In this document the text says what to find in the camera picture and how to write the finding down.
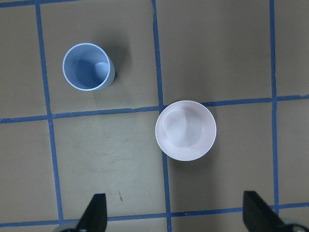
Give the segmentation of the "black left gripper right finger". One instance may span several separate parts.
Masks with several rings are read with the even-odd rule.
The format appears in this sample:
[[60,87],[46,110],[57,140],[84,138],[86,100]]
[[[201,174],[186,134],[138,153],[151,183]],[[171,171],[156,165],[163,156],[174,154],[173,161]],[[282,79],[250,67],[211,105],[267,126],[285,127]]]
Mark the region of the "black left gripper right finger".
[[244,225],[249,232],[283,232],[286,225],[255,191],[244,191]]

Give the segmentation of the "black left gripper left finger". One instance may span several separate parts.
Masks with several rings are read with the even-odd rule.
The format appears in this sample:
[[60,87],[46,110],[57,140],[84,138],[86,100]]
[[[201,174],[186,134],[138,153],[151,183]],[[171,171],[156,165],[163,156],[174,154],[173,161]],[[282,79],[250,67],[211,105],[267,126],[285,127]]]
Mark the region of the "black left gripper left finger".
[[77,232],[104,232],[107,228],[106,194],[95,194],[79,220]]

